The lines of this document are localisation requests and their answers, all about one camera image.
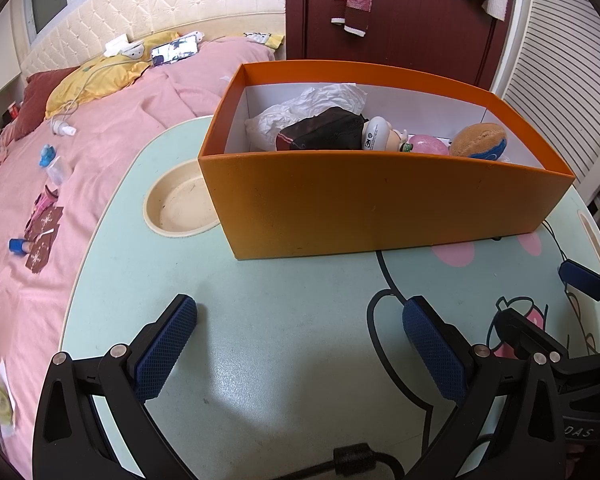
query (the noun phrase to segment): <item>red pillow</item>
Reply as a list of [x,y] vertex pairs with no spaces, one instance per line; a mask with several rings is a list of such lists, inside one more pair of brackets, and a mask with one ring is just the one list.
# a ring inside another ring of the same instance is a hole
[[18,114],[18,120],[13,129],[13,139],[19,140],[28,136],[45,120],[46,102],[56,87],[77,66],[38,72],[27,77],[27,86],[24,89],[24,100]]

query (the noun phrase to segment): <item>blue gripper pad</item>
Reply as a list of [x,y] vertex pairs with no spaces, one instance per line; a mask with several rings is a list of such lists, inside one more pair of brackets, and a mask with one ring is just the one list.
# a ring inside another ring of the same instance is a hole
[[563,282],[577,288],[590,298],[600,301],[600,275],[571,260],[565,260],[558,268]]
[[464,367],[432,320],[413,298],[404,304],[402,325],[409,341],[415,346],[429,370],[440,394],[445,399],[460,404],[466,397]]
[[155,399],[173,370],[198,319],[196,302],[185,298],[136,366],[134,393],[140,402]]

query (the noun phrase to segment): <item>red can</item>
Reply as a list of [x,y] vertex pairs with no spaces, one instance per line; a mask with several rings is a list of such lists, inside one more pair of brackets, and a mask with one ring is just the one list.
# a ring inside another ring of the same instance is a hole
[[18,116],[18,114],[20,113],[20,105],[15,102],[11,103],[9,105],[8,110],[9,110],[9,114],[11,115],[11,118],[15,119]]

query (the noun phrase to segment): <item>cable connector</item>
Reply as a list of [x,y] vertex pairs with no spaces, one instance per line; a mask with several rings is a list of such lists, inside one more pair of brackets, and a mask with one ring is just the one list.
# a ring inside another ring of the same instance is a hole
[[369,444],[337,447],[333,450],[333,465],[337,475],[351,476],[376,468],[375,453]]

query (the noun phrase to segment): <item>phone screen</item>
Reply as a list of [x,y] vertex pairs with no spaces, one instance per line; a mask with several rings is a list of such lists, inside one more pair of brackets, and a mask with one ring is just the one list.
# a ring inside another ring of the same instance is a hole
[[185,59],[198,53],[198,40],[195,36],[185,36],[166,45],[157,46],[151,51],[154,66]]

